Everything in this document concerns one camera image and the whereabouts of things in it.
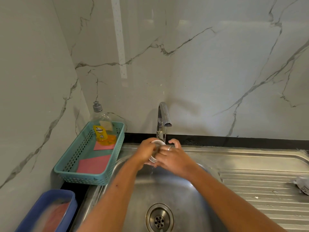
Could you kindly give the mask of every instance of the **hand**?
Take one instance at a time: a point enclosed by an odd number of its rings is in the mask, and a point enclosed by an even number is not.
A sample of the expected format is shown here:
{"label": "hand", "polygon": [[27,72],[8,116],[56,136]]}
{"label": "hand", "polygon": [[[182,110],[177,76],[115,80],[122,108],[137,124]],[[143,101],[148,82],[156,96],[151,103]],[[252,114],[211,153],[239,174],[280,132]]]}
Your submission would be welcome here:
{"label": "hand", "polygon": [[199,167],[198,164],[183,151],[178,140],[172,139],[168,142],[174,143],[175,148],[172,147],[168,151],[169,146],[161,146],[159,153],[155,156],[158,162],[154,166],[161,166],[188,180],[190,173]]}
{"label": "hand", "polygon": [[132,156],[132,159],[136,160],[139,169],[143,167],[144,163],[149,161],[152,152],[155,150],[156,145],[151,143],[154,140],[157,140],[157,138],[148,138],[142,141],[137,151]]}

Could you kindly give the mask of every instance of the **drain strainer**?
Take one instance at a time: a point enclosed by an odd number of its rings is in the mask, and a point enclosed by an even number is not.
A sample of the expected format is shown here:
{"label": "drain strainer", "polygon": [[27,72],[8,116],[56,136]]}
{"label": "drain strainer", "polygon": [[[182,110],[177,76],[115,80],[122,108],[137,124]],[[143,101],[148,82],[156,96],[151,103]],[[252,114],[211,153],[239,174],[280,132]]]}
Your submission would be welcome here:
{"label": "drain strainer", "polygon": [[174,218],[168,206],[162,203],[152,205],[146,214],[146,226],[150,232],[170,232]]}

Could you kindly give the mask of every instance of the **stainless steel sink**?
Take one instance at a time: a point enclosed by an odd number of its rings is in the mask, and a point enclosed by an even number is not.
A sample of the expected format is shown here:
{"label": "stainless steel sink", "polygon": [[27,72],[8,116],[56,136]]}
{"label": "stainless steel sink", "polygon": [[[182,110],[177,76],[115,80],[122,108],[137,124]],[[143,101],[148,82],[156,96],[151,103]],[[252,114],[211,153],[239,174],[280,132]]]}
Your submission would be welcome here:
{"label": "stainless steel sink", "polygon": [[[137,147],[123,145],[111,181]],[[309,173],[305,151],[183,149],[216,179],[286,230],[309,231],[309,196],[292,183],[296,176]],[[71,231],[77,230],[107,188],[89,188]],[[145,165],[136,177],[123,227],[126,231],[227,230],[190,182],[160,167]]]}

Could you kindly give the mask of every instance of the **bottle cap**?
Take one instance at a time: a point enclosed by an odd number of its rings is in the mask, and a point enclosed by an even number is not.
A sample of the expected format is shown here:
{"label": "bottle cap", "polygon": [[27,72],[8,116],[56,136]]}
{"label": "bottle cap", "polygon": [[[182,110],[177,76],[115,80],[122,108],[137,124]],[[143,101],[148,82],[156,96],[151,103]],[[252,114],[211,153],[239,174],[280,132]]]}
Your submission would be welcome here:
{"label": "bottle cap", "polygon": [[94,101],[92,107],[93,107],[94,112],[100,112],[100,111],[102,111],[102,105],[99,104],[98,101]]}

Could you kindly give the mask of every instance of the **ribbed metal drainboard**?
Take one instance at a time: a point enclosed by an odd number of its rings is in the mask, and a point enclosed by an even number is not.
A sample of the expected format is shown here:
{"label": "ribbed metal drainboard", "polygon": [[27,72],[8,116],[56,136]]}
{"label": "ribbed metal drainboard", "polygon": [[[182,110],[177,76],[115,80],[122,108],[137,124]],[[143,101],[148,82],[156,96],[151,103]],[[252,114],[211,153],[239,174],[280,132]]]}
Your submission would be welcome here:
{"label": "ribbed metal drainboard", "polygon": [[309,231],[309,196],[292,183],[296,172],[221,169],[224,184],[287,231]]}

